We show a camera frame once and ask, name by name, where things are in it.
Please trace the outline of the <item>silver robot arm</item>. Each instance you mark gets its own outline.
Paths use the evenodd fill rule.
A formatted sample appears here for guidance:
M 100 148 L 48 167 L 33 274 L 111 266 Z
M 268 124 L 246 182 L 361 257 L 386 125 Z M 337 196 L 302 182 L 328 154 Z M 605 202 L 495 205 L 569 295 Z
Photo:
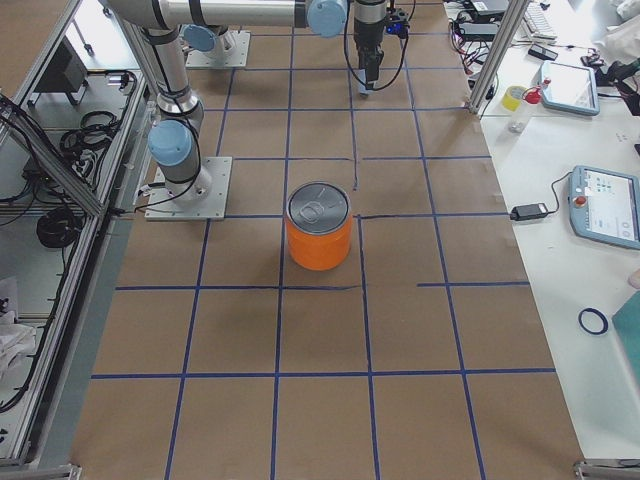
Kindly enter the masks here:
M 365 136 L 361 112 L 408 103 L 407 79 L 371 82 L 383 64 L 382 1 L 112 1 L 167 118 L 204 119 L 204 154 L 234 167 L 235 215 L 273 214 L 292 157 L 342 162 Z

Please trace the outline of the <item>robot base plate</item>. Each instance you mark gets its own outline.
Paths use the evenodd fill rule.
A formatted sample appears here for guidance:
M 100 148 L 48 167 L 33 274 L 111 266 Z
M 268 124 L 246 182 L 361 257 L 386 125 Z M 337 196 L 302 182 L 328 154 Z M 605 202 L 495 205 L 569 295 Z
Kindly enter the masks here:
M 232 172 L 231 157 L 204 157 L 195 184 L 168 183 L 153 189 L 145 209 L 148 221 L 223 220 Z

